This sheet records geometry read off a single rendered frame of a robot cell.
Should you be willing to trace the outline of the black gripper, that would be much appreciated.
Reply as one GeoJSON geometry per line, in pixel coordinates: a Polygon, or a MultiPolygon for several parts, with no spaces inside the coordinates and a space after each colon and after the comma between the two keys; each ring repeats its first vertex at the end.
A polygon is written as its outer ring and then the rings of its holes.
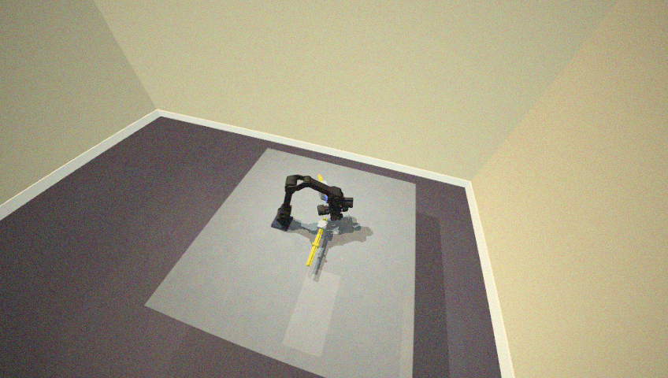
{"type": "Polygon", "coordinates": [[[328,204],[328,206],[324,206],[324,205],[317,206],[317,211],[318,211],[319,216],[327,215],[327,214],[329,214],[329,210],[337,210],[337,209],[339,209],[339,212],[341,212],[341,213],[348,211],[348,208],[343,208],[340,204],[335,209],[333,209],[329,204],[328,204]]]}

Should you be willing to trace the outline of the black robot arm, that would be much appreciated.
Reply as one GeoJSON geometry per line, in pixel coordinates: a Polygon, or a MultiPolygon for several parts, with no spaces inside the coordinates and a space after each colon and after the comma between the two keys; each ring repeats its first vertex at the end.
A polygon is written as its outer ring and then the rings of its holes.
{"type": "MultiPolygon", "coordinates": [[[[291,175],[287,176],[286,182],[285,182],[285,196],[284,196],[284,203],[281,205],[280,208],[277,210],[276,214],[276,221],[278,225],[286,227],[288,222],[289,222],[289,217],[291,215],[291,197],[292,194],[295,193],[295,191],[300,191],[304,187],[310,187],[314,189],[315,191],[319,191],[325,195],[327,195],[327,203],[335,209],[339,206],[339,204],[343,208],[353,208],[353,198],[344,198],[343,197],[343,192],[339,187],[335,186],[328,186],[324,183],[321,183],[310,176],[301,176],[299,174],[297,175],[291,175]],[[302,183],[297,185],[297,180],[303,180],[302,183]]],[[[343,218],[343,214],[339,212],[339,209],[337,210],[329,210],[331,221],[338,221],[343,218]]]]}

